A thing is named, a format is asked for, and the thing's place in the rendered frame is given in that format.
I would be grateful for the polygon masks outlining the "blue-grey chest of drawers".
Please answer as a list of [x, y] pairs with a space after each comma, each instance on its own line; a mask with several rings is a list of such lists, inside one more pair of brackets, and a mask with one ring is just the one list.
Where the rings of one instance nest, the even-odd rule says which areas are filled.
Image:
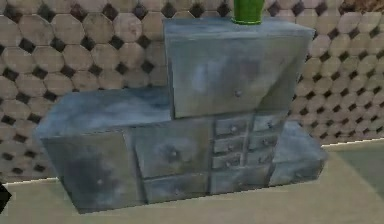
[[313, 29], [173, 18], [163, 34], [164, 86], [69, 93], [35, 129], [79, 213], [319, 177], [325, 151], [288, 119]]

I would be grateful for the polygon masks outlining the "green vase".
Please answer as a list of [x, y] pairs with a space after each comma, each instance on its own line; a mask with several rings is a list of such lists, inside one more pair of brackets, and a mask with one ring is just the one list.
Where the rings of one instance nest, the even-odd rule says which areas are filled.
[[262, 21], [265, 0], [233, 0], [232, 21], [241, 25], [258, 25]]

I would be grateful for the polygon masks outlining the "black angular object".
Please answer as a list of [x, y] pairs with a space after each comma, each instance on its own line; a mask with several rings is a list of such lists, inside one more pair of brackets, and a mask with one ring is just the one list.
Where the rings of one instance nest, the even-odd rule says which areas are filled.
[[12, 194], [0, 182], [0, 214], [3, 212], [4, 208], [6, 207], [11, 197], [12, 197]]

